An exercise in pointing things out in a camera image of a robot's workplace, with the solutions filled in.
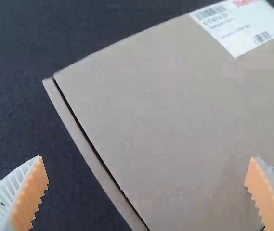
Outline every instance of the cardboard sheet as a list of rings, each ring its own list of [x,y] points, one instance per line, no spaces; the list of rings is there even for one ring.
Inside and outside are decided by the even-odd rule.
[[[234,59],[188,15],[55,74],[151,231],[253,231],[251,156],[274,166],[274,39]]]

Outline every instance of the dark blue fabric surface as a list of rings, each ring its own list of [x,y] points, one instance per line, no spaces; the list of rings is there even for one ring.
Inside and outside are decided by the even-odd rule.
[[[87,167],[41,81],[211,0],[0,0],[0,179],[40,154],[50,188],[33,230],[130,230]]]

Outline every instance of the cardboard edge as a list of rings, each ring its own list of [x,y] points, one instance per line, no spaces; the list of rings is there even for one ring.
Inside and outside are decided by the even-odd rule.
[[[79,129],[79,126],[76,123],[73,115],[69,111],[64,99],[61,96],[61,93],[59,92],[54,82],[53,77],[44,79],[42,83],[81,155],[87,162],[88,166],[99,181],[105,193],[108,195],[114,206],[118,209],[122,217],[126,220],[130,228],[136,231],[149,230],[136,211],[132,208],[128,199],[125,197],[125,195],[122,194],[121,190],[114,183],[101,161],[95,155],[90,144],[82,134],[82,131]]]

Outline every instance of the white plastic ribs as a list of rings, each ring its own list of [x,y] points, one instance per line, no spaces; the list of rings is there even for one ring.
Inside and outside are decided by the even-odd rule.
[[[244,185],[256,202],[264,231],[274,231],[274,168],[258,157],[252,157]]]
[[[27,231],[36,218],[49,179],[41,156],[25,162],[0,181],[0,231]]]

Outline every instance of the white label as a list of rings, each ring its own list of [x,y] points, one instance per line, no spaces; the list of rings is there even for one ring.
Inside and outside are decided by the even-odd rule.
[[[274,8],[265,0],[226,0],[189,15],[235,58],[274,38]]]

